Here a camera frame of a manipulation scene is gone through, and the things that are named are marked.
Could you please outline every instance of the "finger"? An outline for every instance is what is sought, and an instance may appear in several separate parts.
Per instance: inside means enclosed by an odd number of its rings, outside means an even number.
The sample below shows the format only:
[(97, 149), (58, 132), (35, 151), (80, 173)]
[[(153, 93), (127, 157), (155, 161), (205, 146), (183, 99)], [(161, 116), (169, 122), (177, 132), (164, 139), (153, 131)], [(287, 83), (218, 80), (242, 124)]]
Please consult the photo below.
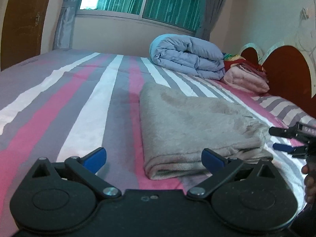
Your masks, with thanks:
[(305, 177), (304, 183), (306, 187), (311, 188), (314, 185), (314, 178), (308, 175)]
[(309, 204), (313, 204), (315, 201), (315, 197), (314, 196), (305, 196), (305, 201)]
[(304, 167), (302, 167), (302, 173), (307, 175), (309, 173), (309, 169), (308, 169), (308, 166), (305, 165)]
[(314, 185), (312, 188), (305, 188), (305, 193), (307, 196), (315, 196), (316, 195), (316, 185)]

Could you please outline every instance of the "pink stripe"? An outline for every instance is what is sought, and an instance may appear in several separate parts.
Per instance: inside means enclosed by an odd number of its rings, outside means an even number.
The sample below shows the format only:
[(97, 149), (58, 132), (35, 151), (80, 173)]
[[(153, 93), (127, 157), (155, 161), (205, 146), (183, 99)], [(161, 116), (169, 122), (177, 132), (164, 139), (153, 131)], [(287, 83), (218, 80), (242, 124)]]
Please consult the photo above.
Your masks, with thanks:
[[(252, 95), (241, 91), (237, 90), (234, 88), (231, 88), (229, 85), (223, 84), (218, 81), (214, 81), (217, 84), (221, 85), (224, 89), (230, 91), (233, 95), (237, 96), (240, 100), (242, 100), (248, 107), (252, 108), (254, 111), (256, 111), (258, 114), (263, 116), (264, 118), (268, 119), (275, 127), (281, 127), (281, 128), (288, 128), (282, 120), (278, 119), (275, 117), (273, 114), (268, 112), (265, 108), (263, 108), (258, 102), (254, 101), (251, 97)], [(291, 139), (290, 140), (292, 146), (301, 146), (303, 145), (301, 142)]]
[(144, 79), (141, 75), (140, 68), (134, 58), (130, 59), (129, 68), (129, 93), (130, 93), (130, 107), (132, 131), (135, 149), (135, 173), (140, 189), (148, 190), (168, 190), (168, 189), (183, 189), (182, 183), (178, 178), (170, 178), (166, 180), (154, 181), (148, 179), (144, 171), (144, 151), (140, 126), (139, 115), (139, 93), (144, 85)]
[(25, 162), (34, 146), (41, 139), (50, 123), (56, 118), (59, 111), (68, 103), (79, 87), (87, 80), (97, 65), (88, 64), (75, 73), (70, 81), (62, 86), (57, 93), (34, 114), (33, 117), (22, 126), (10, 141), (5, 150), (0, 151), (1, 163), (0, 175), (0, 215), (6, 192), (14, 179), (17, 170)]

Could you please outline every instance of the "blue lever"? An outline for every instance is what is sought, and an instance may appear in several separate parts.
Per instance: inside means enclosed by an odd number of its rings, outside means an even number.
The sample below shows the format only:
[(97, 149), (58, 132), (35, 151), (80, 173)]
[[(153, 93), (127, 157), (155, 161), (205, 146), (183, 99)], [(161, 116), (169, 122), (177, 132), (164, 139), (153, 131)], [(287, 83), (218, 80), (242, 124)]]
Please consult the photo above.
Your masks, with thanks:
[(295, 150), (295, 147), (292, 147), (292, 146), (286, 145), (286, 144), (280, 144), (280, 143), (273, 144), (272, 148), (274, 148), (275, 150), (278, 150), (278, 151), (285, 151), (288, 153)]
[(106, 150), (102, 147), (97, 148), (93, 152), (82, 157), (80, 162), (86, 169), (95, 174), (106, 162)]
[(201, 161), (203, 166), (212, 174), (221, 170), (228, 164), (228, 160), (210, 149), (202, 151)]

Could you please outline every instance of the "folded blanket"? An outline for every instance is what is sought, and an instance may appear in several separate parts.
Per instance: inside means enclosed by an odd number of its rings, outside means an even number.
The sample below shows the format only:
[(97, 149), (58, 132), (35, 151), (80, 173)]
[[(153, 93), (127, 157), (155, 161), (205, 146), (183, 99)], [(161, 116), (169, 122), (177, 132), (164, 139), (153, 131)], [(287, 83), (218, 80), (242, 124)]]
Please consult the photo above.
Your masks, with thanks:
[(262, 77), (243, 67), (242, 64), (229, 69), (221, 79), (221, 82), (232, 88), (257, 94), (266, 93), (270, 89)]
[(154, 64), (176, 72), (219, 80), (224, 76), (223, 54), (208, 41), (191, 36), (165, 34), (150, 45)]
[(269, 127), (225, 99), (187, 97), (146, 83), (140, 94), (140, 118), (144, 168), (152, 180), (203, 172), (204, 148), (248, 163), (272, 159), (263, 149)]
[(257, 94), (269, 91), (265, 70), (239, 55), (224, 55), (226, 73), (221, 81), (235, 89)]

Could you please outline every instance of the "striped pillowcase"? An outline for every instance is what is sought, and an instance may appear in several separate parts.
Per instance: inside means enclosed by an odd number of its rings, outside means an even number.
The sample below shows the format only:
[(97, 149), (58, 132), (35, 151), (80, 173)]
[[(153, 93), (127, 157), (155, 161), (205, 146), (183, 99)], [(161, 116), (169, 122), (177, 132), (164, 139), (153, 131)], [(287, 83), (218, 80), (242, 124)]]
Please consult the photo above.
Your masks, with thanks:
[(293, 126), (297, 121), (316, 126), (316, 119), (308, 115), (294, 103), (281, 98), (279, 96), (256, 96), (252, 97), (263, 108), (269, 111), (272, 115), (281, 119), (287, 126)]

